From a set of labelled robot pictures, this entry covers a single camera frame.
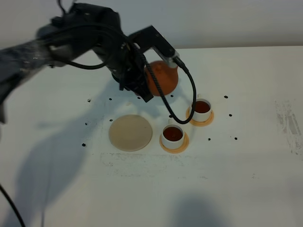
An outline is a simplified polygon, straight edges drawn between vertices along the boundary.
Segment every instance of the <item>white wall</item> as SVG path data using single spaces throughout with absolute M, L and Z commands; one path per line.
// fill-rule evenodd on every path
M 67 8 L 71 0 L 62 0 Z M 120 13 L 126 34 L 154 25 L 175 47 L 303 44 L 303 0 L 84 0 Z M 56 0 L 0 1 L 0 47 L 34 37 Z

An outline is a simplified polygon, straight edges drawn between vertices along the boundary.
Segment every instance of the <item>white cup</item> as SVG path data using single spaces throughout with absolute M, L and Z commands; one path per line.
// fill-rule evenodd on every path
M 164 130 L 166 130 L 167 128 L 170 128 L 170 127 L 175 127 L 177 129 L 180 129 L 182 132 L 182 138 L 179 139 L 178 141 L 171 141 L 171 140 L 168 140 L 167 138 L 165 138 L 165 136 L 163 135 L 163 132 L 164 132 Z M 162 134 L 161 134 L 162 144 L 168 149 L 178 149 L 179 147 L 182 146 L 182 144 L 184 142 L 184 137 L 185 137 L 185 133 L 184 133 L 183 129 L 180 126 L 178 126 L 176 123 L 174 123 L 174 121 L 172 119 L 169 119 L 168 125 L 166 125 L 162 130 Z
M 198 113 L 195 111 L 193 120 L 196 122 L 205 122 L 210 117 L 210 114 L 212 113 L 212 106 L 211 106 L 210 102 L 201 97 L 202 97 L 201 94 L 198 94 L 198 98 L 196 99 L 196 102 L 198 102 L 198 101 L 206 102 L 209 105 L 210 110 L 206 113 Z M 189 107 L 189 112 L 191 112 L 191 110 L 192 110 L 192 105 L 190 105 L 190 107 Z

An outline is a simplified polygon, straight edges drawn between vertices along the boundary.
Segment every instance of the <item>brown liquid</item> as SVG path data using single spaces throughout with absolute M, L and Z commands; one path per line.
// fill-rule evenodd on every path
M 210 106 L 206 102 L 203 101 L 196 102 L 196 108 L 195 108 L 196 112 L 203 114 L 203 113 L 207 113 L 209 110 L 210 110 Z
M 182 138 L 182 131 L 176 127 L 169 127 L 164 130 L 163 135 L 170 141 L 178 141 Z

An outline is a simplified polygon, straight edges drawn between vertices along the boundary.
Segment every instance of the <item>white table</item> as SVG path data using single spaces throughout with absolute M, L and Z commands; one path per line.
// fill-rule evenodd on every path
M 207 127 L 184 126 L 190 144 L 178 155 L 159 145 L 169 116 L 161 99 L 119 91 L 107 69 L 45 69 L 11 95 L 0 182 L 27 226 L 303 226 L 303 47 L 178 51 L 215 115 Z M 79 62 L 98 59 L 89 52 Z M 192 90 L 180 70 L 173 95 L 185 119 Z M 129 113 L 153 128 L 131 153 L 107 134 L 110 119 Z M 0 223 L 8 220 L 0 196 Z

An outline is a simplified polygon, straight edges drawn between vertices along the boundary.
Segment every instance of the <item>coaster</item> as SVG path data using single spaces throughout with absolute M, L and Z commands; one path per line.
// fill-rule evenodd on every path
M 189 108 L 186 110 L 186 117 L 189 117 Z M 203 127 L 211 124 L 214 120 L 214 111 L 211 112 L 209 118 L 205 122 L 196 122 L 195 120 L 191 119 L 190 123 L 194 126 Z
M 115 120 L 109 128 L 109 140 L 118 149 L 136 151 L 144 148 L 152 138 L 149 122 L 138 115 L 125 115 Z
M 184 142 L 182 144 L 181 147 L 179 147 L 178 149 L 168 149 L 167 147 L 165 147 L 162 143 L 162 139 L 161 139 L 161 136 L 160 136 L 160 140 L 159 140 L 159 143 L 161 145 L 161 147 L 163 148 L 163 150 L 171 153 L 171 154 L 178 154 L 178 153 L 181 153 L 183 152 L 189 145 L 189 138 L 188 138 L 188 135 L 186 134 L 185 132 L 185 136 L 184 136 Z

